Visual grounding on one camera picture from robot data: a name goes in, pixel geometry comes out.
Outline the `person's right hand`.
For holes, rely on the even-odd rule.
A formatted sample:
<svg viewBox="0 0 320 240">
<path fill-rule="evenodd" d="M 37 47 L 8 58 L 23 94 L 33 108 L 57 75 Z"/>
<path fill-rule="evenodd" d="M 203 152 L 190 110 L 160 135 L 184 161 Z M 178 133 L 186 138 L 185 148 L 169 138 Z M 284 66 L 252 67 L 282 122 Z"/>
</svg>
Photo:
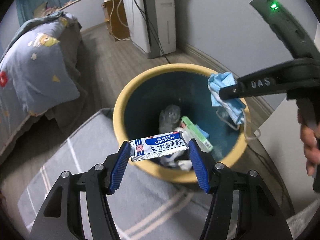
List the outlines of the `person's right hand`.
<svg viewBox="0 0 320 240">
<path fill-rule="evenodd" d="M 319 125 L 314 132 L 308 127 L 298 110 L 298 123 L 300 124 L 300 139 L 304 144 L 304 155 L 307 159 L 306 172 L 308 176 L 312 176 L 315 172 L 316 165 L 319 165 L 320 152 L 318 149 L 317 138 L 319 138 Z"/>
</svg>

